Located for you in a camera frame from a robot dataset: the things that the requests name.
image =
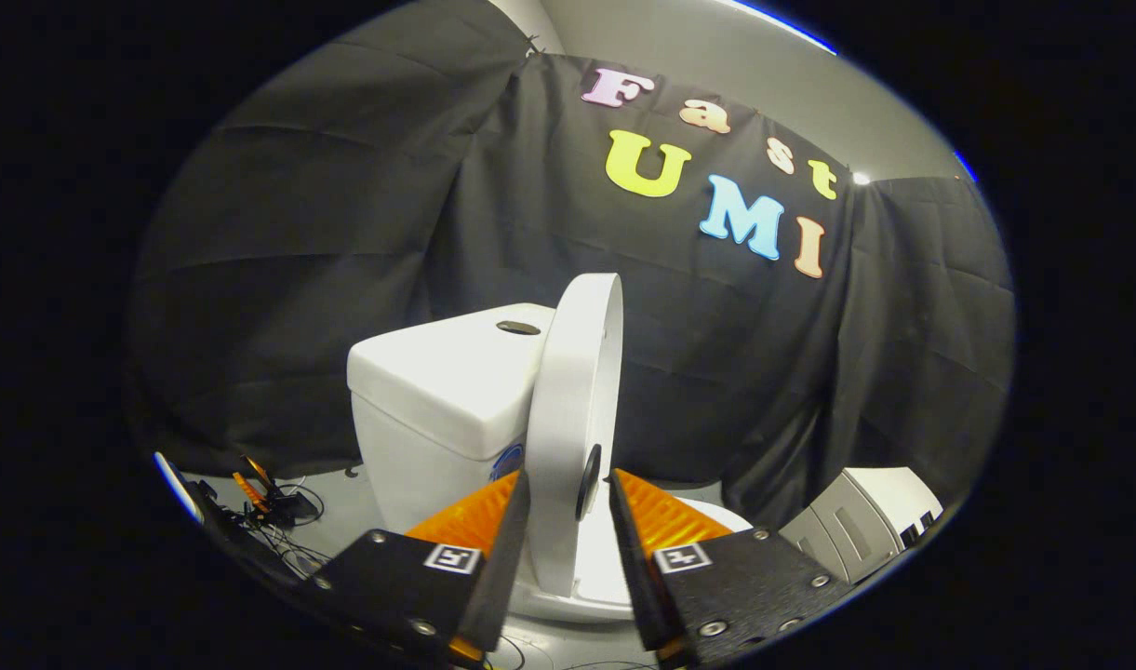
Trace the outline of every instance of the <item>white toilet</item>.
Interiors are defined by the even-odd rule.
[[[621,310],[618,276],[584,275],[557,309],[516,304],[427,323],[348,354],[357,441],[386,529],[406,534],[525,463],[531,513],[512,613],[633,619],[609,485],[594,481],[592,506],[575,512],[596,445],[600,476],[609,475]],[[750,527],[718,505],[684,502],[734,531]]]

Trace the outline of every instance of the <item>floor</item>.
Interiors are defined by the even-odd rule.
[[[324,517],[291,530],[292,542],[335,555],[373,528],[384,527],[377,502],[373,499],[364,467],[345,471],[327,471],[292,481],[277,480],[283,492],[291,493],[292,484],[310,488],[324,502]],[[203,479],[218,495],[218,503],[240,510],[248,501],[232,478],[206,477],[184,472],[190,480]],[[720,504],[719,484],[692,491],[670,491],[678,497]],[[302,492],[314,501],[308,492]],[[502,629],[495,652],[487,654],[496,670],[569,670],[582,665],[588,669],[623,670],[653,664],[653,654],[641,647],[635,623],[565,623],[510,614]]]

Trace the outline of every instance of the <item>letter m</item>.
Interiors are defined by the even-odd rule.
[[[712,208],[708,211],[708,218],[700,221],[700,229],[720,240],[728,237],[728,231],[733,229],[733,241],[738,245],[745,242],[752,232],[750,250],[772,261],[778,260],[779,217],[784,212],[784,207],[777,200],[763,195],[752,208],[746,209],[742,190],[732,179],[711,174],[708,175],[708,182],[711,182],[713,187]]]

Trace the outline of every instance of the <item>black curtain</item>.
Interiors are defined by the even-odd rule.
[[[584,101],[598,68],[653,90],[616,109]],[[776,526],[846,466],[909,466],[959,500],[1013,366],[1005,253],[976,187],[853,185],[768,110],[698,84],[529,55],[484,0],[407,5],[307,56],[218,124],[151,224],[131,321],[135,427],[186,471],[228,474],[241,452],[283,477],[350,467],[352,344],[554,307],[579,273],[618,271],[616,467],[722,479],[729,506]],[[692,99],[733,129],[684,123]],[[611,131],[651,141],[649,178],[661,144],[686,149],[676,190],[615,185]],[[834,199],[809,160],[828,166]],[[700,229],[712,175],[746,207],[784,206],[777,258]],[[794,263],[796,217],[822,228],[820,276]]]

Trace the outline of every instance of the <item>sticker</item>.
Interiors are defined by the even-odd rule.
[[[490,470],[490,480],[496,481],[519,467],[521,467],[521,442],[516,442],[516,444],[506,446],[506,450],[496,458],[492,470]]]
[[[435,551],[431,552],[424,564],[436,570],[470,575],[473,569],[477,567],[478,559],[481,559],[481,550],[457,547],[452,544],[436,544]]]
[[[662,575],[712,564],[712,560],[708,558],[704,550],[700,548],[700,544],[683,544],[678,547],[658,550],[654,552],[654,560],[658,561],[658,569]]]

